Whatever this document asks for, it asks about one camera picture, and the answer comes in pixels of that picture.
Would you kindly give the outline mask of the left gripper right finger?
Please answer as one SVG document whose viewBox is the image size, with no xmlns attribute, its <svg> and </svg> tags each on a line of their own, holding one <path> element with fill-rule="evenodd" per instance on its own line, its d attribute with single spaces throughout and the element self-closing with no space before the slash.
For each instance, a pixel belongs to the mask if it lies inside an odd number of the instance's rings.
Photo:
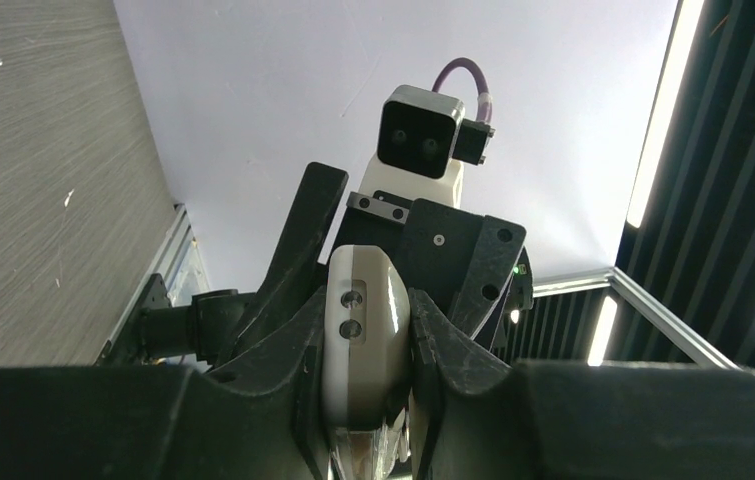
<svg viewBox="0 0 755 480">
<path fill-rule="evenodd" d="M 506 364 L 411 290 L 417 479 L 755 479 L 755 370 Z"/>
</svg>

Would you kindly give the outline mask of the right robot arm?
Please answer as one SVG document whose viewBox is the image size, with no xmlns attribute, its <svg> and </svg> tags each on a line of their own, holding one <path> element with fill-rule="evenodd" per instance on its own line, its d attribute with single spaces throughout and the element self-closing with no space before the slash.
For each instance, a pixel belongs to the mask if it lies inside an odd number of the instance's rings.
<svg viewBox="0 0 755 480">
<path fill-rule="evenodd" d="M 310 163 L 266 276 L 251 293 L 219 290 L 186 306 L 152 275 L 128 318 L 104 345 L 100 365 L 132 365 L 193 354 L 211 365 L 247 351 L 287 323 L 325 285 L 324 244 L 381 248 L 405 286 L 426 292 L 446 317 L 485 349 L 504 338 L 504 315 L 533 303 L 533 280 L 517 224 L 429 200 L 347 192 L 343 170 Z"/>
</svg>

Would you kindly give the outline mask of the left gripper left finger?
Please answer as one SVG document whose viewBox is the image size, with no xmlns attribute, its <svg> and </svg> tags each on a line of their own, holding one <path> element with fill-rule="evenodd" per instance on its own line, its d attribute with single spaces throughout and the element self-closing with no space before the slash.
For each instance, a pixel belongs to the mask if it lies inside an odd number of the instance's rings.
<svg viewBox="0 0 755 480">
<path fill-rule="evenodd" d="M 0 369 L 0 479 L 323 479 L 325 293 L 224 368 Z"/>
</svg>

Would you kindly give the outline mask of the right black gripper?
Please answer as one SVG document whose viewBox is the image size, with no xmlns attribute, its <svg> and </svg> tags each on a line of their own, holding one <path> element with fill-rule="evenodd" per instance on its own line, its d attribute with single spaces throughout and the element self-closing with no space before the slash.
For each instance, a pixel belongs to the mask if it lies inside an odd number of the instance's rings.
<svg viewBox="0 0 755 480">
<path fill-rule="evenodd" d="M 266 276 L 217 357 L 223 365 L 291 320 L 314 292 L 312 277 L 348 183 L 347 172 L 307 165 Z M 533 307 L 526 229 L 426 199 L 350 193 L 336 246 L 380 247 L 404 284 L 426 292 L 455 327 L 486 349 Z"/>
</svg>

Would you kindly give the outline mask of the white beige remote control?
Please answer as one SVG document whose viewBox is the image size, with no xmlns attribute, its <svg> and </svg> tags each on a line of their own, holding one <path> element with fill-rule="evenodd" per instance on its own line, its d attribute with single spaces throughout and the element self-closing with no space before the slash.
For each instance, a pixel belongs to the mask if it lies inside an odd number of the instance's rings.
<svg viewBox="0 0 755 480">
<path fill-rule="evenodd" d="M 381 248 L 333 251 L 321 406 L 339 479 L 386 479 L 409 457 L 410 321 L 407 289 Z"/>
</svg>

